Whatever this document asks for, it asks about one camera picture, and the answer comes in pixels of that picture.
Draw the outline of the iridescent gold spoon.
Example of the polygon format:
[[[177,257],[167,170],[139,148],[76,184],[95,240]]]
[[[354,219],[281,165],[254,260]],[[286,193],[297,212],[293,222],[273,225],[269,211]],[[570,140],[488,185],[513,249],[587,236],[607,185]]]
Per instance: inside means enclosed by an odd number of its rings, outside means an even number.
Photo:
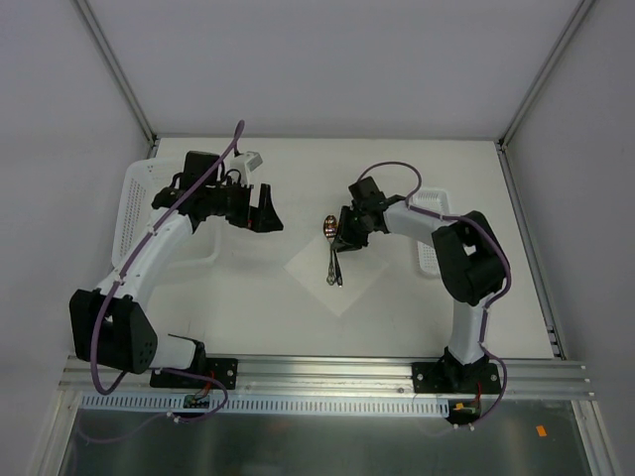
[[[328,263],[326,282],[330,286],[334,286],[337,283],[335,257],[334,257],[334,252],[331,246],[336,236],[336,231],[337,231],[336,217],[334,215],[328,215],[323,221],[322,232],[323,232],[323,236],[328,242],[329,263]]]

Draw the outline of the silver fork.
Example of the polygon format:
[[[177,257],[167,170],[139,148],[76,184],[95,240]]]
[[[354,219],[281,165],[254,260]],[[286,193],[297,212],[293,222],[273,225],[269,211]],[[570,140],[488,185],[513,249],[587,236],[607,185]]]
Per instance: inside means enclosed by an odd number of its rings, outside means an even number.
[[[342,276],[342,272],[341,272],[341,268],[339,265],[339,261],[337,258],[337,253],[335,250],[331,251],[331,257],[333,260],[333,273],[334,273],[334,279],[335,282],[337,283],[337,285],[341,288],[343,286],[343,276]]]

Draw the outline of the white paper napkin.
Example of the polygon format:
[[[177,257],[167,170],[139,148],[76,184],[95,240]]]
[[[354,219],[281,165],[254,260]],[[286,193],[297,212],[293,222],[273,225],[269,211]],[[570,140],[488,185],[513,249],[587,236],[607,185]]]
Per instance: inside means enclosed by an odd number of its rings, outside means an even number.
[[[284,269],[333,314],[341,316],[380,278],[388,264],[371,251],[337,255],[341,284],[330,285],[327,278],[329,246],[316,236]]]

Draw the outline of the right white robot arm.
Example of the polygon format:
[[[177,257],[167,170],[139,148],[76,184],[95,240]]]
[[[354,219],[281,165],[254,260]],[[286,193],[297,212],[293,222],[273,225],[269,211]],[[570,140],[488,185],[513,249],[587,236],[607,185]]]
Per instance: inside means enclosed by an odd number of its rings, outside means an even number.
[[[485,216],[447,215],[401,195],[386,196],[371,177],[350,185],[351,204],[340,210],[330,244],[333,260],[368,245],[374,232],[425,243],[436,254],[445,290],[453,299],[452,331],[431,378],[456,392],[476,385],[489,363],[483,348],[489,306],[511,286],[509,261]]]

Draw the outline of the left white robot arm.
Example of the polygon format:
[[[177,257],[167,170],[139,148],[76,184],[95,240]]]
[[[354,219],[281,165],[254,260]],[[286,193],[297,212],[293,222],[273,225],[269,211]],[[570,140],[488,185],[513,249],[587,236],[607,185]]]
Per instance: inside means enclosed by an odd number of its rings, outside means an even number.
[[[70,298],[78,359],[130,374],[173,368],[173,375],[187,387],[204,381],[203,344],[159,334],[148,303],[161,273],[206,220],[220,217],[255,233],[283,230],[269,185],[261,184],[256,205],[250,202],[249,179],[261,164],[256,152],[233,157],[228,168],[217,154],[187,152],[182,170],[154,196],[149,222],[122,261],[94,289],[78,290]]]

